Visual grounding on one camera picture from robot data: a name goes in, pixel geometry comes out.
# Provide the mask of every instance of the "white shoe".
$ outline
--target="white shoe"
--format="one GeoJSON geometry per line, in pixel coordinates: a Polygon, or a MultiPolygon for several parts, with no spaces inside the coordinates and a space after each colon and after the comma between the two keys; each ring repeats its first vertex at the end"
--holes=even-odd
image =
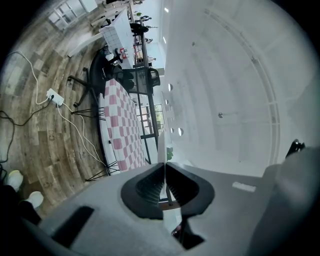
{"type": "Polygon", "coordinates": [[[8,179],[6,181],[6,184],[13,187],[15,192],[17,192],[23,180],[24,180],[24,177],[21,174],[21,172],[19,170],[13,170],[8,174],[8,179]]]}
{"type": "Polygon", "coordinates": [[[33,208],[39,207],[44,201],[44,196],[40,191],[34,191],[29,195],[29,198],[26,199],[27,202],[31,203],[33,208]]]}

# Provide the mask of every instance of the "white sticker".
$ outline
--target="white sticker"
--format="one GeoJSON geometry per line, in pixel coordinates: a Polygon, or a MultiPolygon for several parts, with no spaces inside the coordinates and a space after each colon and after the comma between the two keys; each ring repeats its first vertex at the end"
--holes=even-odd
{"type": "Polygon", "coordinates": [[[248,191],[248,192],[255,192],[256,191],[256,186],[239,183],[237,181],[232,184],[232,187],[234,187],[236,189],[248,191]]]}

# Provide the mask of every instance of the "table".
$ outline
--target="table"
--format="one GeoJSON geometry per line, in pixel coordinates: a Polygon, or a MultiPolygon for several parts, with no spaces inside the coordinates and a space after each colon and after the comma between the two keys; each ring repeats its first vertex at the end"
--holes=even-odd
{"type": "Polygon", "coordinates": [[[105,84],[104,115],[119,170],[128,171],[147,165],[135,103],[115,79],[105,84]]]}
{"type": "Polygon", "coordinates": [[[99,32],[103,34],[110,52],[114,53],[117,48],[127,49],[128,58],[125,58],[120,65],[123,69],[132,69],[135,62],[134,37],[131,32],[127,10],[122,10],[109,26],[100,28],[99,32]]]}

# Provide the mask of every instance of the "pink and white checkered tablecloth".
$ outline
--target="pink and white checkered tablecloth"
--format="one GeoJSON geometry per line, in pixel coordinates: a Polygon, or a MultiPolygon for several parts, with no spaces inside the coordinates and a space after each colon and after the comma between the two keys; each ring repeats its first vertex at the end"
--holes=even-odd
{"type": "Polygon", "coordinates": [[[105,84],[104,115],[119,170],[145,166],[135,103],[115,79],[105,84]]]}

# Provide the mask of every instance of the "wooden floor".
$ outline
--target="wooden floor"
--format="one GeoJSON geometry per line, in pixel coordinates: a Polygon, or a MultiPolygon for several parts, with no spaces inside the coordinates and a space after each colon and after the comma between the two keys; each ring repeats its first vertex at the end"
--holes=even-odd
{"type": "MultiPolygon", "coordinates": [[[[76,82],[67,82],[67,77],[74,75],[85,80],[83,67],[90,67],[96,51],[105,42],[101,38],[72,58],[67,57],[67,53],[98,32],[98,27],[92,28],[90,23],[102,12],[100,7],[65,31],[55,28],[46,16],[39,17],[21,35],[12,50],[22,51],[32,62],[39,81],[38,102],[43,101],[46,91],[52,88],[74,109],[73,103],[80,99],[84,88],[76,82]]],[[[11,55],[1,71],[0,110],[21,124],[42,107],[35,104],[35,99],[36,81],[30,65],[20,55],[11,55]]],[[[91,102],[88,95],[79,109],[89,108],[91,102]]],[[[66,107],[61,107],[61,111],[82,133],[82,119],[71,115],[66,107]]],[[[92,118],[84,120],[84,134],[102,159],[96,121],[92,118]]],[[[1,160],[6,158],[12,131],[12,124],[0,119],[1,160]]],[[[85,145],[94,154],[87,141],[85,145]]],[[[42,217],[86,186],[85,179],[103,169],[103,165],[86,152],[76,129],[60,117],[54,103],[35,114],[25,126],[15,128],[9,160],[3,167],[8,171],[18,169],[22,172],[24,183],[21,193],[25,198],[32,191],[43,193],[44,202],[37,209],[42,217]]]]}

